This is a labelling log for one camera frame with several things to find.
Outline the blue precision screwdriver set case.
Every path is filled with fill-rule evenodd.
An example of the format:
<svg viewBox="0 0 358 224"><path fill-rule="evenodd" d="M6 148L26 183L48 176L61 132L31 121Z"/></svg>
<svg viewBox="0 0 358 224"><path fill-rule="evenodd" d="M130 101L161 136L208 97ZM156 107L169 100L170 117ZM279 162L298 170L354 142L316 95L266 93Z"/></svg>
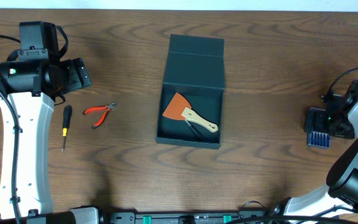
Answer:
<svg viewBox="0 0 358 224"><path fill-rule="evenodd" d="M325 110L310 108L307 111L303 126L306 133L306 144L309 147L328 149L331 143L331 136L328 133L327 114Z"/></svg>

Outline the orange scraper wooden handle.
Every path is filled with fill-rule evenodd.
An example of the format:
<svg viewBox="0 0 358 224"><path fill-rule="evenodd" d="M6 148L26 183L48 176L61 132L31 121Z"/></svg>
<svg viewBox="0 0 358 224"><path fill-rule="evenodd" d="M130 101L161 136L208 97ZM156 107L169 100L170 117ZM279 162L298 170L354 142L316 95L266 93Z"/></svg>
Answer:
<svg viewBox="0 0 358 224"><path fill-rule="evenodd" d="M189 101L181 94L175 93L162 116L177 121L189 121L201 125L211 133L219 130L218 125L202 118L196 111L192 110Z"/></svg>

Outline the small steel claw hammer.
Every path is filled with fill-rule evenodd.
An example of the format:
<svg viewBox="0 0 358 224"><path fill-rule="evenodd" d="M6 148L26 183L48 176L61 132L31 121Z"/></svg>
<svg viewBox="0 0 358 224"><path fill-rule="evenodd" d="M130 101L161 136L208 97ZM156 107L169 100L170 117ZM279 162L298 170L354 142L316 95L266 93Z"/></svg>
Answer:
<svg viewBox="0 0 358 224"><path fill-rule="evenodd" d="M185 123L189 126L193 134L199 139L199 141L205 141L204 136L187 120L185 120Z"/></svg>

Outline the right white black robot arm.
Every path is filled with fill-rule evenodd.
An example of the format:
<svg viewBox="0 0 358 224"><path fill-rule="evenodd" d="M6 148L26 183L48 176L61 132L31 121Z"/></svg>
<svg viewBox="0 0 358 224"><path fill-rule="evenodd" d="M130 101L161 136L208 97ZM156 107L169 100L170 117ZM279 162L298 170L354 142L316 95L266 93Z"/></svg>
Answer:
<svg viewBox="0 0 358 224"><path fill-rule="evenodd" d="M331 167L324 185L289 198L278 208L280 215L335 217L358 213L358 80L350 84L345 95L329 91L323 100L325 109L307 111L303 127L307 145L327 149L333 137L353 143Z"/></svg>

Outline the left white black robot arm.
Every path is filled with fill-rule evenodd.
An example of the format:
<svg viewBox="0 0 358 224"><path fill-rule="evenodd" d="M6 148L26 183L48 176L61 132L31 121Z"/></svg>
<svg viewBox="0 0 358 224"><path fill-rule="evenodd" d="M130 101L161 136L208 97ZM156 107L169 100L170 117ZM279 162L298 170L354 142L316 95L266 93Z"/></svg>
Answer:
<svg viewBox="0 0 358 224"><path fill-rule="evenodd" d="M21 47L0 63L3 118L0 220L53 212L48 180L48 134L55 100L91 86L81 58L62 60L60 26L22 22Z"/></svg>

